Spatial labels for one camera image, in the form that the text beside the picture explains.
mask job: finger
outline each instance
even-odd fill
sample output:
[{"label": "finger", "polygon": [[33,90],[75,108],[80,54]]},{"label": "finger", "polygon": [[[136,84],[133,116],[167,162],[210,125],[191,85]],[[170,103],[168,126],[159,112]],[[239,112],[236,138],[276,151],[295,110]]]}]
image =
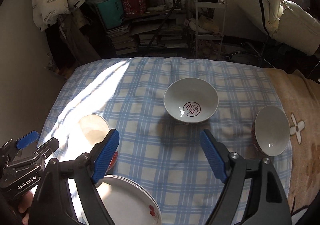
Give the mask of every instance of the finger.
[{"label": "finger", "polygon": [[26,216],[24,216],[24,218],[22,219],[23,225],[28,225],[28,221],[29,221],[29,213],[27,213]]},{"label": "finger", "polygon": [[33,194],[32,192],[28,191],[22,196],[22,199],[18,205],[18,211],[20,213],[24,213],[32,204]]}]

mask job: circular logo in bowl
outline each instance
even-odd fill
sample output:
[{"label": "circular logo in bowl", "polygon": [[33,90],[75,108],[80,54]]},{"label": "circular logo in bowl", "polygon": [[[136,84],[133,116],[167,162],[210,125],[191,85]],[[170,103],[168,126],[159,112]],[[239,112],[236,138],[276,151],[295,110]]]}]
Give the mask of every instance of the circular logo in bowl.
[{"label": "circular logo in bowl", "polygon": [[199,115],[201,107],[198,103],[191,101],[183,106],[183,111],[187,116],[195,117]]}]

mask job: white wall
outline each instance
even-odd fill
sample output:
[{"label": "white wall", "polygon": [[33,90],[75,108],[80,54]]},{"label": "white wall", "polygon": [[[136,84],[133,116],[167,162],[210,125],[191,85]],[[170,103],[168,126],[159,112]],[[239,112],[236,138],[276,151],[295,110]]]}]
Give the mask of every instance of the white wall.
[{"label": "white wall", "polygon": [[227,3],[228,10],[224,34],[264,42],[267,38],[266,35],[251,23],[235,0],[227,0]]},{"label": "white wall", "polygon": [[0,146],[41,132],[64,79],[45,69],[49,46],[32,19],[32,0],[0,6]]}]

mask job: tan blanket with flower pattern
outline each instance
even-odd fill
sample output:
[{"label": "tan blanket with flower pattern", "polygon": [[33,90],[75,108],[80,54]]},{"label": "tan blanket with flower pattern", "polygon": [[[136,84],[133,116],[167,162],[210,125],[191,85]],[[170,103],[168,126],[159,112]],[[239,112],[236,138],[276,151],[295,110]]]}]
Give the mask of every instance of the tan blanket with flower pattern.
[{"label": "tan blanket with flower pattern", "polygon": [[309,205],[320,189],[320,84],[301,72],[264,69],[290,123],[292,172],[288,202],[295,211]]}]

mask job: tablecloth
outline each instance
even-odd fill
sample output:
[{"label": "tablecloth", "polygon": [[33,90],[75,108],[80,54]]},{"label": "tablecloth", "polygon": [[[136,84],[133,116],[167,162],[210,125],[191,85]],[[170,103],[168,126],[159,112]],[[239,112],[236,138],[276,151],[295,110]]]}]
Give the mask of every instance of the tablecloth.
[{"label": "tablecloth", "polygon": [[[204,123],[180,123],[164,108],[168,86],[186,77],[206,80],[218,92],[219,107]],[[70,127],[83,116],[98,114],[120,134],[113,174],[148,190],[160,206],[163,224],[204,224],[223,184],[214,177],[200,147],[200,131],[209,128],[229,151],[245,158],[261,157],[252,145],[251,126],[266,105],[282,108],[269,78],[258,67],[206,59],[105,59],[77,68],[69,78],[49,113],[39,144],[56,137],[60,148],[54,156],[61,161],[75,159],[82,152],[68,148]],[[288,194],[291,144],[271,160]],[[241,220],[249,186],[246,181],[234,223]]]}]

